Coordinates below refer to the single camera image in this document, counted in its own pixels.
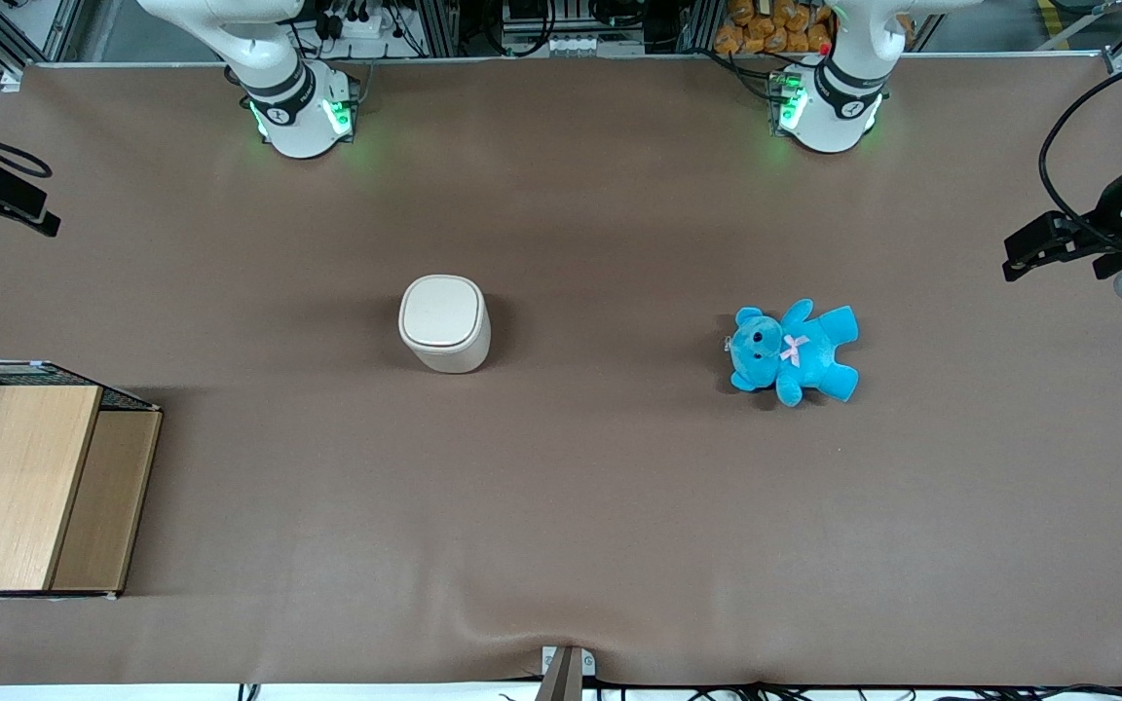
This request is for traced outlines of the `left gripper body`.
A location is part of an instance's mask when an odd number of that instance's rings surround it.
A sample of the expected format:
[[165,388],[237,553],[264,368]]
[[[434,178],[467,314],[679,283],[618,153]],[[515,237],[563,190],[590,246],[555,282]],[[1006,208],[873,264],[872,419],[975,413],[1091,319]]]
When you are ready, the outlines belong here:
[[1100,199],[1088,213],[1085,221],[1094,228],[1097,234],[1080,237],[1083,256],[1122,257],[1122,173],[1109,186],[1103,188]]

